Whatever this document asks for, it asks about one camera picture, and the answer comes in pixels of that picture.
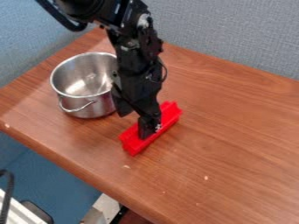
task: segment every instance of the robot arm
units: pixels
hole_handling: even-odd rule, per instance
[[[79,23],[72,31],[93,22],[107,29],[117,60],[117,71],[111,74],[116,112],[120,116],[132,111],[140,115],[137,134],[140,139],[147,139],[161,128],[156,96],[167,76],[157,56],[163,41],[157,38],[147,5],[141,0],[36,1],[67,28],[76,26],[71,21]]]

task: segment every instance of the stainless steel pot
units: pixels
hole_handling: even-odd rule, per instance
[[[79,118],[111,114],[116,108],[109,75],[116,71],[117,59],[109,53],[88,52],[63,61],[51,73],[60,109]]]

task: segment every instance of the pot rim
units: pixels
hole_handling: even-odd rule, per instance
[[[69,98],[75,98],[75,99],[83,99],[83,98],[91,98],[91,97],[96,97],[96,96],[100,96],[100,95],[104,95],[105,93],[111,92],[111,89],[107,90],[105,92],[101,92],[99,94],[91,94],[91,95],[71,95],[71,94],[64,94],[53,85],[53,75],[56,73],[56,71],[59,70],[59,68],[67,64],[71,60],[75,60],[76,58],[79,57],[83,57],[83,56],[87,56],[87,55],[107,55],[107,56],[112,56],[115,59],[117,58],[117,56],[112,53],[108,53],[108,52],[84,52],[81,54],[77,54],[75,56],[72,56],[71,58],[65,59],[52,70],[51,72],[51,87],[52,89],[55,90],[55,92],[60,95],[60,96],[64,96],[64,97],[69,97]]]

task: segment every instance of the pot handle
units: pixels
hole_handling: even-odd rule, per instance
[[[73,108],[73,109],[67,109],[63,107],[61,105],[61,97],[60,97],[60,109],[65,112],[65,113],[73,113],[73,112],[79,112],[81,111],[87,106],[89,106],[92,103],[95,103],[95,101],[91,101],[88,104],[85,104],[83,107],[80,108]]]

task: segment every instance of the red block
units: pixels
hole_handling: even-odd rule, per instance
[[[131,156],[135,156],[149,144],[151,142],[172,127],[172,125],[179,121],[183,111],[177,108],[176,102],[165,101],[161,108],[161,124],[160,130],[152,134],[145,140],[137,137],[137,123],[123,132],[119,139],[123,143],[123,148],[128,151]]]

